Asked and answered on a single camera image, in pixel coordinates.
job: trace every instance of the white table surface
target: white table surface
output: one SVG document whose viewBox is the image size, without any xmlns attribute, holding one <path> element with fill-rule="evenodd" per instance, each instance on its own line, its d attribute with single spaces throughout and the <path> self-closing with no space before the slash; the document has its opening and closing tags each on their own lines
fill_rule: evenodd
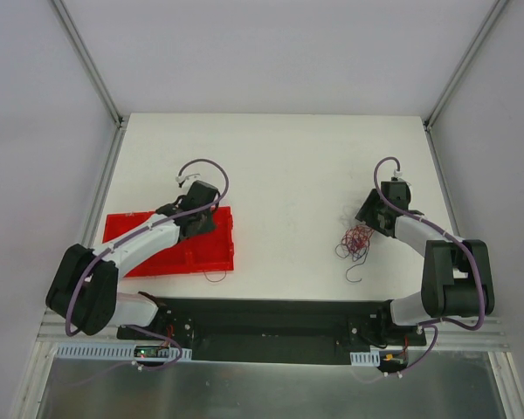
<svg viewBox="0 0 524 419">
<path fill-rule="evenodd" d="M 412 184 L 411 208 L 449 229 L 449 218 L 418 117 L 134 113 L 122 142 L 95 243 L 107 214 L 154 210 L 179 195 L 177 170 L 206 157 L 231 178 L 235 270 L 212 284 L 203 274 L 129 278 L 120 291 L 159 297 L 384 300 L 420 289 L 423 259 L 375 234 L 364 265 L 334 254 L 371 188 L 373 169 L 398 157 Z M 394 168 L 387 163 L 383 180 Z M 187 173 L 223 187 L 203 163 Z M 219 273 L 209 274 L 220 278 Z"/>
</svg>

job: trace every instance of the aluminum frame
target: aluminum frame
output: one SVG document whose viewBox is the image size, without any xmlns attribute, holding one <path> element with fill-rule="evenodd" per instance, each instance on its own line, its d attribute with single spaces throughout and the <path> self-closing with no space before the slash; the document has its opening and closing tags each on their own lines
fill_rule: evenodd
<svg viewBox="0 0 524 419">
<path fill-rule="evenodd" d="M 486 18 L 479 27 L 474 39 L 468 46 L 464 56 L 458 62 L 456 69 L 451 75 L 448 83 L 436 105 L 431 111 L 430 116 L 424 123 L 424 129 L 427 133 L 427 140 L 431 149 L 435 169 L 438 173 L 439 182 L 445 199 L 445 205 L 449 212 L 449 217 L 453 231 L 458 234 L 459 229 L 452 210 L 452 200 L 450 192 L 446 186 L 446 181 L 439 164 L 438 157 L 432 143 L 430 131 L 438 116 L 443 112 L 446 104 L 450 100 L 455 89 L 458 87 L 460 80 L 464 77 L 466 70 L 470 67 L 473 59 L 477 56 L 481 47 L 485 43 L 489 33 L 493 30 L 505 8 L 511 0 L 496 0 L 493 7 L 489 10 Z M 114 167 L 121 144 L 126 131 L 128 118 L 123 118 L 119 113 L 113 98 L 107 89 L 99 70 L 95 66 L 93 59 L 87 50 L 83 38 L 74 23 L 72 17 L 63 0 L 49 0 L 49 3 L 57 15 L 65 33 L 72 44 L 74 52 L 84 67 L 90 83 L 92 83 L 97 94 L 117 126 L 115 135 L 112 139 L 101 177 L 95 188 L 95 197 L 90 210 L 86 216 L 86 224 L 81 234 L 80 242 L 85 245 L 91 245 L 96 233 L 100 213 L 107 197 L 108 186 L 111 182 Z M 470 333 L 458 329 L 452 330 L 452 325 L 443 324 L 439 327 L 439 341 L 436 350 L 466 350 L 466 351 L 483 351 L 488 352 L 493 366 L 493 372 L 500 391 L 501 400 L 503 401 L 505 412 L 509 418 L 524 417 L 524 395 L 521 389 L 518 376 L 514 369 L 512 354 L 508 351 L 506 335 L 502 331 L 501 321 L 497 318 L 490 317 L 486 320 L 486 329 L 481 332 L 470 335 Z M 64 320 L 56 313 L 47 311 L 39 329 L 37 342 L 33 347 L 30 365 L 27 368 L 22 381 L 21 391 L 11 411 L 11 417 L 15 418 L 33 418 L 38 413 L 39 404 L 43 398 L 45 384 L 50 372 L 53 355 L 58 349 L 59 342 L 84 341 L 97 343 L 114 343 L 120 342 L 115 338 L 116 329 L 106 328 L 103 332 L 93 337 L 84 338 L 67 338 L 64 335 Z M 126 340 L 121 344 L 131 343 Z M 134 341 L 134 343 L 146 343 L 146 341 Z"/>
</svg>

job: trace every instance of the tangled red string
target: tangled red string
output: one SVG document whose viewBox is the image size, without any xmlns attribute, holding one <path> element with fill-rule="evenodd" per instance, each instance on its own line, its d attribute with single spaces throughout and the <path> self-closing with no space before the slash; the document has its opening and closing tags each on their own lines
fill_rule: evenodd
<svg viewBox="0 0 524 419">
<path fill-rule="evenodd" d="M 374 232 L 373 229 L 364 224 L 356 225 L 353 229 L 346 231 L 340 244 L 336 246 L 336 255 L 343 259 L 351 256 L 352 260 L 355 262 L 355 264 L 346 271 L 346 280 L 348 282 L 358 283 L 362 281 L 361 279 L 351 280 L 349 279 L 348 274 L 353 268 L 364 264 L 367 260 L 370 248 L 370 238 L 373 236 Z M 343 255 L 338 253 L 338 248 L 342 249 Z"/>
<path fill-rule="evenodd" d="M 351 255 L 355 260 L 364 257 L 369 251 L 370 238 L 375 231 L 370 227 L 359 224 L 346 231 L 341 239 L 340 246 L 344 251 L 344 258 Z"/>
</svg>

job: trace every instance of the metal floor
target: metal floor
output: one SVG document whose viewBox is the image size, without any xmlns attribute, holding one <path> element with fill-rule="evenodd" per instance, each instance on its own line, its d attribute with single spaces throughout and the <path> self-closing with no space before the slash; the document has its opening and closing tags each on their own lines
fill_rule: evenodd
<svg viewBox="0 0 524 419">
<path fill-rule="evenodd" d="M 438 352 L 402 379 L 374 368 L 181 362 L 161 372 L 111 361 L 55 360 L 39 418 L 502 418 L 485 353 Z"/>
</svg>

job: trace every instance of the black mounting bracket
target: black mounting bracket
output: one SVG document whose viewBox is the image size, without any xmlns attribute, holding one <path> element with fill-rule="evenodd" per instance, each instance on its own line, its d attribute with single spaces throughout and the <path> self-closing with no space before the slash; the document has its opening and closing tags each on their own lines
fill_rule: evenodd
<svg viewBox="0 0 524 419">
<path fill-rule="evenodd" d="M 386 199 L 399 209 L 409 210 L 411 192 L 407 182 L 393 177 L 391 181 L 381 182 L 381 191 Z M 371 229 L 386 237 L 395 237 L 394 229 L 396 227 L 396 219 L 399 216 L 398 212 L 383 202 L 376 189 L 372 189 L 359 212 L 357 212 L 355 219 L 367 224 Z"/>
<path fill-rule="evenodd" d="M 167 203 L 156 209 L 155 213 L 174 216 L 213 203 L 218 195 L 219 191 L 215 186 L 202 181 L 194 181 L 186 195 L 179 196 L 174 203 Z M 180 216 L 175 219 L 175 224 L 180 227 L 179 241 L 216 229 L 210 209 L 188 216 Z"/>
<path fill-rule="evenodd" d="M 495 294 L 487 246 L 481 240 L 464 240 L 478 266 L 486 302 L 485 314 L 495 307 Z M 465 278 L 454 278 L 454 269 Z M 471 317 L 479 314 L 478 292 L 472 267 L 464 252 L 454 243 L 429 240 L 425 246 L 421 300 L 432 318 L 444 316 Z"/>
<path fill-rule="evenodd" d="M 165 323 L 152 332 L 174 331 L 198 361 L 349 365 L 350 353 L 379 345 L 424 346 L 416 327 L 389 322 L 389 302 L 331 302 L 242 299 L 158 299 Z M 121 340 L 148 340 L 127 327 Z"/>
<path fill-rule="evenodd" d="M 45 303 L 51 310 L 66 318 L 79 277 L 94 258 L 93 249 L 81 244 L 68 248 L 46 294 Z M 114 262 L 101 260 L 93 268 L 93 281 L 84 283 L 72 312 L 72 323 L 83 333 L 98 333 L 113 317 L 118 280 Z"/>
</svg>

